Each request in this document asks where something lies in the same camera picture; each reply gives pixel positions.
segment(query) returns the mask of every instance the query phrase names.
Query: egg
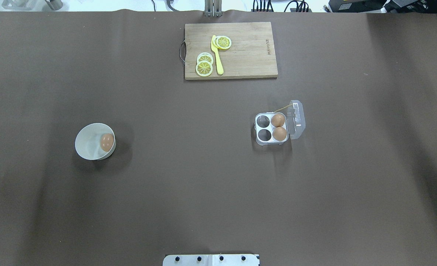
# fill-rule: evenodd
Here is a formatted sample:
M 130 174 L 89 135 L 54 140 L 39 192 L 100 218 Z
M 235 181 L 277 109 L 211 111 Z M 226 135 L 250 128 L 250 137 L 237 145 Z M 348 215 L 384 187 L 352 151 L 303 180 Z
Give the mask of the egg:
M 110 133 L 103 134 L 100 138 L 100 147 L 102 150 L 109 152 L 114 145 L 114 136 Z
M 284 118 L 282 113 L 277 113 L 271 118 L 271 125 L 278 127 L 284 125 L 286 118 Z
M 285 140 L 286 136 L 288 135 L 288 132 L 284 127 L 277 127 L 273 131 L 273 138 L 277 141 L 283 141 Z

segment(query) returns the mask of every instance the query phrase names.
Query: lemon slice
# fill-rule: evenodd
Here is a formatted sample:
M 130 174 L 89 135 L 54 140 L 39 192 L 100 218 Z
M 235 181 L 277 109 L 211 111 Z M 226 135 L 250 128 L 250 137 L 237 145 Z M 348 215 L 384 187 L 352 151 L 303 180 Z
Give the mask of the lemon slice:
M 195 71 L 200 77 L 207 77 L 212 74 L 213 67 L 209 61 L 200 61 L 195 66 Z
M 201 53 L 201 54 L 199 54 L 197 56 L 197 64 L 200 61 L 209 61 L 211 64 L 213 64 L 214 63 L 214 58 L 208 52 L 203 52 L 203 53 Z
M 215 37 L 214 43 L 218 49 L 222 49 L 222 50 L 227 50 L 232 46 L 232 40 L 227 36 Z

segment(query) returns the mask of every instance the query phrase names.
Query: yellow knife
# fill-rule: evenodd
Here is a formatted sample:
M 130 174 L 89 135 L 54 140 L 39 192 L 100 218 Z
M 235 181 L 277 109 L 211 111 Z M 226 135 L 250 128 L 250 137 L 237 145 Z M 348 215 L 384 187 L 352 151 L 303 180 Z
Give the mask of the yellow knife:
M 217 47 L 214 45 L 215 35 L 212 36 L 212 40 L 210 41 L 210 50 L 215 53 L 215 65 L 217 67 L 217 74 L 222 75 L 223 74 L 223 66 L 222 61 L 220 61 L 219 51 Z

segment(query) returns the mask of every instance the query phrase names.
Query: cutting board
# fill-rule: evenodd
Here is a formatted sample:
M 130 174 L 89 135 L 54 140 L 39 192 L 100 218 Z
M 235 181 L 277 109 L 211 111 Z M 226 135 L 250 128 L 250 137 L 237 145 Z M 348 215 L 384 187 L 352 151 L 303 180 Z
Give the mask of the cutting board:
M 228 50 L 219 50 L 224 69 L 217 74 L 215 54 L 210 50 L 212 35 L 232 40 Z M 185 79 L 259 79 L 278 77 L 271 22 L 210 23 L 185 25 Z M 213 72 L 200 77 L 195 72 L 197 56 L 209 52 L 214 57 Z

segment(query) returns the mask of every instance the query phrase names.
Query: bowl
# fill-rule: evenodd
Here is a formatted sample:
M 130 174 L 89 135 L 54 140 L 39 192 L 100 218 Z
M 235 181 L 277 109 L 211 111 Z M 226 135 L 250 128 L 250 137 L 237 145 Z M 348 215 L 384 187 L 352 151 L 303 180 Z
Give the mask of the bowl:
M 100 147 L 100 138 L 107 133 L 114 136 L 114 144 L 109 151 L 104 151 Z M 103 160 L 112 155 L 116 146 L 117 139 L 115 138 L 114 131 L 104 123 L 87 125 L 75 137 L 75 151 L 86 160 Z

